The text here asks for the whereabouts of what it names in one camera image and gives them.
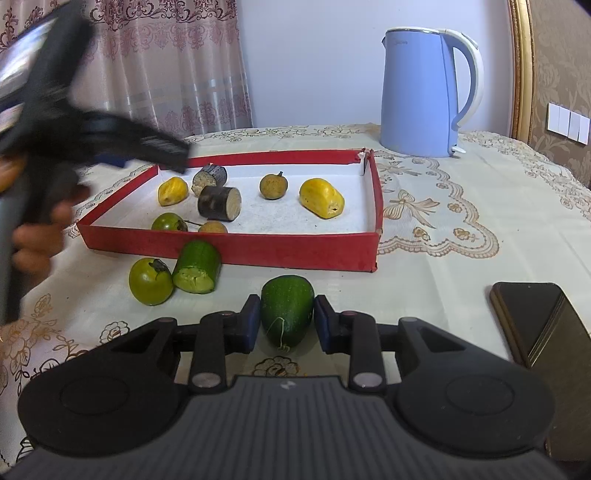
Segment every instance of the green fruit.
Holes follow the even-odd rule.
[[[176,213],[167,212],[160,215],[154,223],[152,223],[152,230],[173,230],[179,232],[188,232],[186,222]]]
[[[189,293],[209,293],[216,287],[222,267],[217,249],[194,240],[183,247],[173,271],[173,282]]]
[[[314,288],[297,275],[269,280],[261,292],[261,325],[275,346],[289,351],[301,342],[312,320]]]
[[[129,271],[129,289],[144,305],[158,305],[174,290],[168,267],[158,258],[142,258]]]

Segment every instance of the light switch panel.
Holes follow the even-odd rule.
[[[548,104],[548,130],[558,133],[558,118],[560,116],[560,107],[553,103]]]
[[[570,123],[569,123],[569,138],[571,140],[577,141],[579,139],[580,124],[581,124],[581,116],[578,113],[571,112],[570,113]]]
[[[579,141],[585,145],[589,142],[589,118],[583,115],[579,125]]]
[[[559,108],[560,114],[558,116],[558,133],[566,137],[569,134],[570,110],[567,110],[563,106]]]

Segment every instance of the patterned wallpaper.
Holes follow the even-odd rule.
[[[591,145],[546,130],[548,103],[591,113],[591,17],[575,0],[530,0],[535,51],[530,146],[591,182]]]

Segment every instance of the phone case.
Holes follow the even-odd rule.
[[[560,287],[497,283],[491,302],[515,361],[540,375],[556,401],[548,453],[591,458],[591,338]]]

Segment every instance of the brown round fruit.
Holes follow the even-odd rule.
[[[202,233],[227,233],[228,229],[222,222],[218,222],[217,220],[212,220],[210,222],[205,222],[202,226],[199,227],[198,232]]]
[[[267,200],[280,199],[287,192],[287,178],[283,176],[282,171],[279,175],[269,173],[262,178],[259,189]]]

